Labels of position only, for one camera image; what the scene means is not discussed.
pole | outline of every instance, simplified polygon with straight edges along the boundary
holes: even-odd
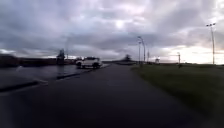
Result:
[[[180,64],[180,53],[178,52],[178,63]]]
[[[215,64],[215,39],[214,39],[214,33],[213,28],[211,26],[211,35],[212,35],[212,55],[213,55],[213,64]]]
[[[207,27],[210,27],[211,28],[211,36],[212,36],[212,62],[213,64],[215,64],[215,38],[214,38],[214,33],[213,33],[213,26],[215,26],[216,23],[213,23],[213,24],[208,24],[206,25]]]
[[[147,62],[149,62],[149,57],[150,57],[150,53],[149,53],[149,51],[148,51],[148,53],[147,53]]]
[[[144,42],[144,40],[142,39],[142,37],[141,36],[138,36],[138,38],[139,39],[141,39],[141,42],[142,42],[142,45],[143,45],[143,48],[144,48],[144,62],[145,62],[145,42]]]
[[[139,42],[139,65],[141,62],[141,42]]]
[[[143,41],[143,39],[141,38],[142,40],[142,44],[143,44],[143,48],[144,48],[144,62],[145,62],[145,42]]]
[[[67,60],[68,60],[68,41],[66,41],[66,53],[67,53]]]

grass verge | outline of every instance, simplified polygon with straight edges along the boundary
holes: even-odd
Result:
[[[132,68],[143,79],[211,116],[224,106],[223,69],[145,65]]]

cloud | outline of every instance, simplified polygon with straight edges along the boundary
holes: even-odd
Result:
[[[206,24],[216,19],[223,48],[220,0],[1,0],[0,49],[30,57],[72,56],[138,59],[141,35],[154,55],[178,45],[210,47]]]

white car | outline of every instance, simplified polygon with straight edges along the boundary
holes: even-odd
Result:
[[[100,61],[100,58],[97,57],[86,57],[84,60],[78,60],[76,62],[76,66],[77,68],[100,68],[102,66],[102,62]]]

street lamp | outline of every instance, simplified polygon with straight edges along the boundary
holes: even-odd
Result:
[[[213,26],[215,26],[216,23],[213,24],[208,24],[206,25],[206,27],[210,27],[211,28],[211,35],[212,35],[212,50],[213,50],[213,64],[215,64],[215,39],[214,39],[214,33],[213,33]]]
[[[180,53],[178,52],[178,63],[180,64]]]
[[[140,65],[140,63],[141,63],[141,42],[139,42],[139,54],[138,55],[139,55],[138,56],[138,58],[139,58],[138,64]]]
[[[148,52],[147,52],[147,62],[149,62],[149,57],[150,57],[150,53],[149,53],[149,49],[148,49]]]
[[[69,57],[69,45],[70,45],[70,41],[71,41],[71,37],[72,37],[72,33],[70,34],[67,34],[67,35],[64,35],[62,36],[63,38],[65,38],[65,52],[66,52],[66,58],[68,59]]]
[[[144,40],[142,39],[141,36],[138,36],[138,38],[141,40],[141,43],[142,43],[142,45],[144,47],[144,62],[145,62],[145,43],[144,43]]]

